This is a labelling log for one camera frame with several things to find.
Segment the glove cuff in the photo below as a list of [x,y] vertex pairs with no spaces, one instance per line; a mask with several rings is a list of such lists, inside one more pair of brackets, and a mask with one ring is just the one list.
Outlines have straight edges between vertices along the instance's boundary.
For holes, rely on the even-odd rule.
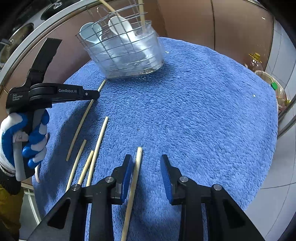
[[7,176],[0,168],[0,185],[11,195],[17,195],[21,189],[21,183],[15,177]]

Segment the person's arm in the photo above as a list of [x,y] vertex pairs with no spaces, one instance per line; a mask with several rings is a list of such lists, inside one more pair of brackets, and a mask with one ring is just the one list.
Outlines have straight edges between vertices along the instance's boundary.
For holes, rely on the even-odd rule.
[[[24,114],[12,113],[2,121],[0,126],[0,235],[1,232],[8,231],[15,240],[19,237],[24,191],[21,183],[15,178],[12,140],[14,134],[23,129],[27,122]],[[45,158],[48,122],[49,114],[45,110],[41,123],[26,137],[26,140],[23,140],[29,140],[22,151],[23,157],[29,159],[29,168],[34,169]]]

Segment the blue and white glove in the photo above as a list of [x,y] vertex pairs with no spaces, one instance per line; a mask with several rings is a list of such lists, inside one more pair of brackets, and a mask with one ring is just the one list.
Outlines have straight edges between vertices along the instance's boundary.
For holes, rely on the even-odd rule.
[[[15,162],[13,159],[12,143],[16,141],[17,132],[27,125],[28,119],[23,113],[11,113],[5,118],[0,127],[0,168],[8,176],[15,175]],[[22,141],[27,145],[22,151],[25,158],[29,158],[28,166],[34,169],[46,155],[47,124],[49,114],[47,110],[41,118],[41,123],[30,133],[22,133]]]

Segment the blue towel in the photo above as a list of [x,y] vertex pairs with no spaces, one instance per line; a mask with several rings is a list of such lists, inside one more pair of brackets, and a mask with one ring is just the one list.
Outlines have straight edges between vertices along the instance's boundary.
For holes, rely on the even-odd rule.
[[[268,173],[276,145],[274,90],[216,51],[180,40],[162,40],[170,58],[160,70],[106,82],[68,162],[70,143],[89,101],[55,104],[49,109],[47,157],[41,166],[40,184],[33,179],[41,216],[65,193],[74,160],[86,139],[72,184],[78,182],[105,116],[109,122],[92,184],[109,176],[126,154],[135,160],[137,147],[143,147],[128,240],[178,239],[181,210],[166,199],[160,171],[162,154],[198,184],[221,184],[243,210],[253,200]],[[103,79],[91,61],[66,84],[96,90]],[[121,237],[126,203],[112,208],[115,240]]]

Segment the yellow sleeve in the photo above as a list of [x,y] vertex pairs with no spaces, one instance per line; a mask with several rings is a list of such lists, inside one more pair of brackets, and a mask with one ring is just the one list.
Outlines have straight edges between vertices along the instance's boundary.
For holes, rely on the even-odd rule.
[[18,194],[11,195],[0,185],[0,220],[14,238],[19,236],[23,197],[24,190],[22,188]]

